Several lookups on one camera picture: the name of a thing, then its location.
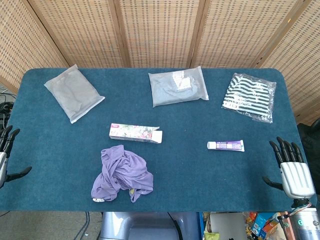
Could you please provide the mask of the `black and silver right hand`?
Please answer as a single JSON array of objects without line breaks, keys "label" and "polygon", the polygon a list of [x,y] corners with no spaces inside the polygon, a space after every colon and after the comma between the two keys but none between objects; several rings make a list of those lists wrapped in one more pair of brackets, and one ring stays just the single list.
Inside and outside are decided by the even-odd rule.
[{"label": "black and silver right hand", "polygon": [[291,199],[309,199],[316,194],[311,172],[305,163],[299,146],[289,143],[279,136],[276,138],[278,144],[270,141],[278,168],[281,175],[281,183],[271,181],[263,176],[263,181],[272,188],[281,190]]}]

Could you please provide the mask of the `black and silver left hand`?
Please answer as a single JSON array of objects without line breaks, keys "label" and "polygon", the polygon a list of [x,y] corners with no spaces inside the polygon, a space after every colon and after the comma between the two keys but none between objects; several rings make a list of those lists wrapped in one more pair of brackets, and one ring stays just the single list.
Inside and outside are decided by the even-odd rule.
[{"label": "black and silver left hand", "polygon": [[8,167],[10,154],[13,148],[13,143],[16,136],[20,132],[19,128],[11,132],[12,128],[13,126],[9,125],[5,129],[0,131],[0,187],[1,188],[5,185],[5,183],[20,179],[26,176],[32,170],[32,167],[28,166],[21,172],[8,174],[7,167]]}]

